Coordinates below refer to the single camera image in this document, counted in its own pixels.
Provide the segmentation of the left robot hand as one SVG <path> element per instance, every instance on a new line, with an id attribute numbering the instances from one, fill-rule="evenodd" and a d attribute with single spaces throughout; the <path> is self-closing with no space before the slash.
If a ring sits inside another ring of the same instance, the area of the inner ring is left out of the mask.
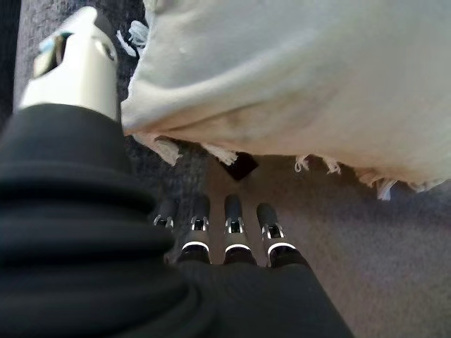
<path id="1" fill-rule="evenodd" d="M 267 265 L 225 199 L 225 259 L 209 259 L 209 200 L 176 263 L 172 202 L 132 176 L 108 20 L 90 6 L 47 37 L 1 136 L 2 337 L 351 337 L 269 204 Z"/>

